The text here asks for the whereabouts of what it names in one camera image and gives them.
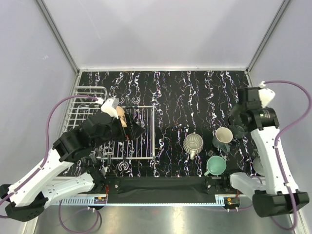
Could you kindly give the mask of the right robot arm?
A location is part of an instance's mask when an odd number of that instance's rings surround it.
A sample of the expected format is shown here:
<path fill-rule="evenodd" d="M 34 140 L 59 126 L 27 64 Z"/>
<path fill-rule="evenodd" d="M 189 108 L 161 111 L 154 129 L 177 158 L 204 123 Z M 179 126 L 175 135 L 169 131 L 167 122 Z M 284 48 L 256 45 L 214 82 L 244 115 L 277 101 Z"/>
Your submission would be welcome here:
<path fill-rule="evenodd" d="M 253 202 L 259 217 L 294 214 L 310 199 L 292 177 L 278 135 L 276 112 L 267 106 L 275 93 L 268 88 L 247 87 L 239 88 L 237 94 L 238 103 L 231 111 L 232 125 L 239 124 L 255 142 L 265 184 L 244 172 L 235 172 L 221 181 L 221 189 L 227 194 L 242 192 Z"/>

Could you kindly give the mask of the tan ceramic mug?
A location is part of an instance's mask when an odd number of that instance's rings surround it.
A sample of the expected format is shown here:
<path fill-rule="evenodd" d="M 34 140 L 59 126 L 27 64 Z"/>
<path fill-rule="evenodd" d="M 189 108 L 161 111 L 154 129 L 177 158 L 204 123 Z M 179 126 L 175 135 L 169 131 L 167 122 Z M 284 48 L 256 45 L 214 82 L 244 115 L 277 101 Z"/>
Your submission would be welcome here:
<path fill-rule="evenodd" d="M 122 124 L 122 127 L 127 127 L 126 123 L 126 116 L 125 116 L 125 111 L 121 106 L 116 107 L 117 115 L 120 118 L 120 122 Z"/>

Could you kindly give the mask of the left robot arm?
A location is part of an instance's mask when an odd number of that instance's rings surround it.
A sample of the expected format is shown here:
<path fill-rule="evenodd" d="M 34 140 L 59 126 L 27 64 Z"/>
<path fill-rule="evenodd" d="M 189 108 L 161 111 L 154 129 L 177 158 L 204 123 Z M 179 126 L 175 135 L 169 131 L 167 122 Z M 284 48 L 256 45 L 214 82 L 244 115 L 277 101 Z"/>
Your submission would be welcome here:
<path fill-rule="evenodd" d="M 82 175 L 68 181 L 56 185 L 49 185 L 49 182 L 104 143 L 136 140 L 145 133 L 145 129 L 136 124 L 129 114 L 125 117 L 126 127 L 123 127 L 120 118 L 98 112 L 63 133 L 42 162 L 25 177 L 14 184 L 1 185 L 0 197 L 8 202 L 4 218 L 27 222 L 69 196 L 85 192 L 101 193 L 106 181 L 96 166 L 86 168 Z"/>

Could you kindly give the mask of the grey glazed mug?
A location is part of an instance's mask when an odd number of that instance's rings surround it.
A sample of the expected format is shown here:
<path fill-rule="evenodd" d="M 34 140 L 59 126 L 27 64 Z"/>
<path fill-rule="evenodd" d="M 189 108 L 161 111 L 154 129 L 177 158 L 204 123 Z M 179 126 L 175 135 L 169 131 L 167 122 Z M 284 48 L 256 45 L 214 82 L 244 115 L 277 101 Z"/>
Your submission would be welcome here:
<path fill-rule="evenodd" d="M 253 160 L 253 169 L 257 174 L 264 176 L 264 169 L 259 156 L 255 157 Z"/>

